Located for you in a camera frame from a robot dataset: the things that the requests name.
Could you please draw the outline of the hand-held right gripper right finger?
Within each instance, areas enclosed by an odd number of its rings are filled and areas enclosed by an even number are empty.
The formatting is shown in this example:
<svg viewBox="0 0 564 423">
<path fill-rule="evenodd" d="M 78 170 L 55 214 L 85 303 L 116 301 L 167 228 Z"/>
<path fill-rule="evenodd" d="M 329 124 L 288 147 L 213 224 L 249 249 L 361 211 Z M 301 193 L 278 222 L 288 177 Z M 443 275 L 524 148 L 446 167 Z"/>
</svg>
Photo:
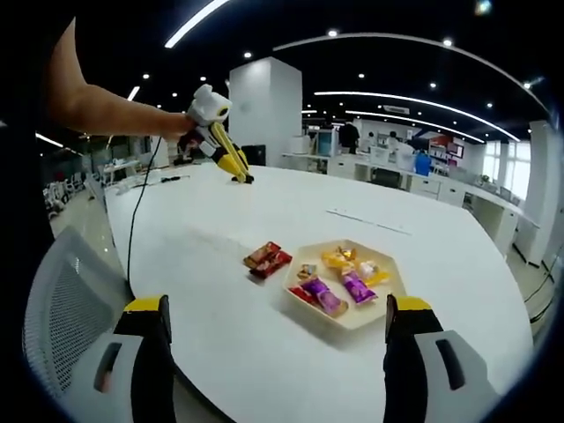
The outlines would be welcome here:
<svg viewBox="0 0 564 423">
<path fill-rule="evenodd" d="M 385 422 L 480 422 L 499 402 L 484 359 L 421 298 L 387 296 L 385 344 Z"/>
</svg>

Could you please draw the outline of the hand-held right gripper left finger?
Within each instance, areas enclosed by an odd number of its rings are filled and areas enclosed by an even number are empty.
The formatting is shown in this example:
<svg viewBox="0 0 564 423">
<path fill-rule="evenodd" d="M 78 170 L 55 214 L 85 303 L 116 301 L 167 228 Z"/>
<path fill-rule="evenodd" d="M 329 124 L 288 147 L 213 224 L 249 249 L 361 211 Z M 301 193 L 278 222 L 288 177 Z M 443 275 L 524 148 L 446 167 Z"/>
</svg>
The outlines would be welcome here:
<svg viewBox="0 0 564 423">
<path fill-rule="evenodd" d="M 167 296 L 87 294 L 52 322 L 52 394 L 69 421 L 176 420 Z"/>
</svg>

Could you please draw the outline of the person's left hand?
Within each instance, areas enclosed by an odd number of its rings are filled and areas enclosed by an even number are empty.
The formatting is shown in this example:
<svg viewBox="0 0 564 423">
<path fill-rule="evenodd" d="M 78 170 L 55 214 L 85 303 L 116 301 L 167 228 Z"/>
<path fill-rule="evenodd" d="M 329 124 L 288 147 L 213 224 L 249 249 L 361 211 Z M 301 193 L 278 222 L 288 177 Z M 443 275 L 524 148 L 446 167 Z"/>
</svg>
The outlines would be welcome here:
<svg viewBox="0 0 564 423">
<path fill-rule="evenodd" d="M 163 117 L 161 136 L 168 142 L 177 142 L 196 127 L 194 120 L 183 113 L 167 113 Z"/>
</svg>

